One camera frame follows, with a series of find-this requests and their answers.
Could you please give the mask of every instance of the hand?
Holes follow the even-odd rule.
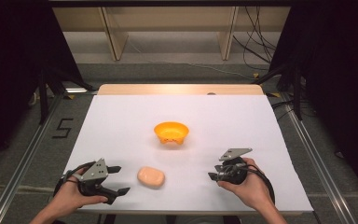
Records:
[[[259,169],[254,160],[249,158],[243,158],[243,160],[248,165],[253,165]],[[267,223],[286,223],[269,197],[269,189],[258,175],[248,172],[245,180],[239,185],[226,181],[218,181],[217,184],[223,189],[233,192],[244,204],[258,211]]]
[[[83,174],[84,172],[84,169],[77,171],[78,174]],[[31,223],[52,223],[59,217],[72,214],[83,205],[107,202],[107,198],[104,196],[83,196],[77,188],[77,179],[70,176],[68,180],[70,181],[62,184],[53,200],[39,212]]]

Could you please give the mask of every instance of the sponge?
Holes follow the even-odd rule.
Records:
[[[165,175],[158,169],[144,166],[138,172],[138,180],[148,187],[159,188],[164,184]]]

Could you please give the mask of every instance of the black cable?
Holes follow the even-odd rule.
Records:
[[[270,62],[270,60],[272,59],[272,55],[271,55],[271,53],[269,52],[269,46],[267,46],[266,43],[265,43],[265,42],[267,42],[267,43],[269,43],[269,42],[268,42],[267,39],[261,34],[261,25],[260,25],[260,19],[259,19],[260,7],[256,7],[256,21],[255,21],[255,22],[254,22],[254,20],[252,19],[252,17],[251,17],[251,15],[250,15],[250,13],[249,13],[247,7],[245,7],[245,10],[246,10],[246,13],[248,14],[249,20],[250,20],[251,23],[252,23],[252,26],[254,27],[254,29],[253,29],[253,31],[252,31],[252,33],[251,33],[250,35],[249,35],[249,33],[247,33],[248,36],[250,37],[250,38],[248,39],[248,42],[249,42],[250,39],[253,39],[253,38],[252,38],[253,33],[256,32],[256,34],[257,34],[258,37],[260,38],[260,41],[262,42],[262,44],[258,43],[258,42],[255,41],[254,39],[253,39],[253,40],[254,40],[255,43],[260,44],[261,46],[263,46],[263,49],[264,49],[264,51],[265,51],[265,53],[266,53],[266,55],[267,55],[267,57],[268,57],[268,60],[269,60],[269,62]]]
[[[246,60],[245,60],[245,52],[246,52],[246,50],[247,50],[247,46],[248,46],[250,40],[251,40],[251,38],[248,38],[248,40],[246,41],[246,44],[245,44],[245,45],[241,44],[241,45],[243,46],[243,54],[242,54],[243,62],[244,62],[248,67],[250,67],[250,68],[252,68],[252,69],[266,70],[266,71],[267,71],[268,69],[252,67],[251,65],[249,65],[249,64],[246,62]]]
[[[279,102],[276,104],[271,105],[272,109],[275,110],[277,107],[281,106],[281,105],[289,105],[293,102],[294,100],[290,100],[290,101],[283,101],[283,102]]]
[[[226,165],[223,166],[222,169],[218,172],[217,174],[217,181],[218,180],[224,180],[225,177],[227,176],[231,176],[231,172],[234,171],[235,173],[238,172],[238,170],[243,170],[246,172],[251,172],[253,174],[256,174],[258,177],[260,177],[263,182],[266,184],[267,188],[268,188],[268,192],[269,192],[269,197],[271,198],[271,200],[275,203],[275,192],[274,192],[274,188],[272,187],[271,182],[269,181],[269,179],[263,174],[263,172],[260,171],[260,169],[254,165],[249,165],[246,163],[241,163],[242,166],[237,166],[234,164],[231,165]]]
[[[291,111],[293,111],[293,109],[286,111],[286,113],[284,113],[283,115],[281,115],[280,117],[277,118],[277,121],[280,120],[281,118],[283,118],[285,115],[287,115]]]
[[[65,175],[63,175],[60,180],[58,181],[58,183],[56,184],[56,187],[54,189],[54,192],[53,192],[53,197],[57,194],[57,192],[60,190],[62,184],[64,184],[67,180],[67,178],[71,175],[73,175],[76,171],[82,169],[82,168],[86,168],[86,167],[91,167],[96,161],[91,161],[91,162],[87,162],[87,163],[84,163],[83,165],[79,165],[75,168],[75,170],[68,170],[66,172]]]
[[[318,117],[318,115],[316,114],[315,111],[313,111],[312,114],[307,114],[307,113],[305,113],[303,110],[301,110],[301,114],[303,114],[303,115],[305,115],[305,116],[307,116],[307,117],[310,117],[310,118],[316,118],[316,117]]]
[[[321,224],[322,222],[321,222],[321,220],[319,219],[318,214],[316,214],[316,212],[315,212],[315,209],[314,209],[314,208],[313,208],[312,214],[315,216],[315,218],[316,218],[316,222],[318,222],[318,224]]]
[[[101,224],[102,214],[98,214],[97,224]]]
[[[255,40],[251,35],[249,35],[249,32],[246,32],[246,34],[249,36],[249,38],[251,38],[256,44],[262,46],[263,44],[262,43],[259,43],[257,40]],[[268,49],[272,49],[272,50],[275,50],[276,47],[275,46],[266,46],[266,48]]]
[[[268,69],[266,69],[266,68],[256,68],[256,67],[253,67],[253,66],[251,66],[250,64],[248,64],[247,62],[246,62],[246,59],[245,59],[245,52],[246,52],[246,50],[249,50],[247,47],[246,47],[246,45],[243,45],[242,43],[240,43],[242,46],[243,46],[243,53],[242,53],[242,58],[243,58],[243,62],[246,64],[246,66],[248,66],[248,67],[250,67],[250,68],[252,68],[252,69],[257,69],[257,70],[266,70],[266,71],[268,71]],[[265,61],[265,62],[267,62],[267,63],[269,63],[269,61],[268,60],[266,60],[265,58],[263,58],[263,57],[261,57],[261,56],[259,56],[263,61]]]
[[[259,59],[263,60],[263,61],[266,62],[266,63],[269,63],[269,61],[268,61],[267,59],[263,58],[260,54],[258,54],[258,53],[256,53],[255,51],[249,49],[248,47],[244,46],[244,45],[237,39],[237,37],[235,37],[235,35],[234,35],[233,37],[234,37],[234,39],[235,39],[244,49],[246,49],[246,50],[248,50],[248,51],[251,51],[251,52],[252,52],[255,56],[257,56]]]

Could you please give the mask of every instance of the white tabletop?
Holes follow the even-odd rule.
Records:
[[[161,144],[154,127],[163,121],[184,123],[185,142]],[[298,179],[269,101],[264,95],[97,95],[77,138],[65,171],[105,158],[121,166],[105,188],[130,187],[112,205],[82,210],[116,214],[241,214],[254,211],[208,176],[231,147],[251,147],[275,191],[282,212],[313,209]],[[137,180],[143,166],[165,173],[160,189]]]

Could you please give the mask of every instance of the finger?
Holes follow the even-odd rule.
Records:
[[[235,188],[238,187],[238,185],[233,185],[227,181],[217,181],[217,185],[219,185],[219,187],[226,189],[228,191],[234,192]]]
[[[86,205],[86,204],[96,204],[96,203],[106,203],[107,202],[107,198],[104,196],[87,196],[87,197],[83,197],[82,199],[82,204]]]
[[[86,173],[87,169],[86,167],[80,168],[76,171],[77,174],[79,175],[83,175],[84,173]]]
[[[74,184],[77,184],[77,182],[78,182],[78,179],[76,178],[76,177],[74,177],[74,176],[69,176],[68,178],[67,178],[67,180],[66,180],[67,182],[71,182],[71,183],[74,183]]]
[[[258,170],[262,174],[264,174],[264,172],[262,170],[260,170],[260,168],[255,164],[255,161],[253,159],[250,159],[250,158],[242,158],[242,159],[246,162],[246,164],[254,166],[254,167],[250,166],[249,169]]]

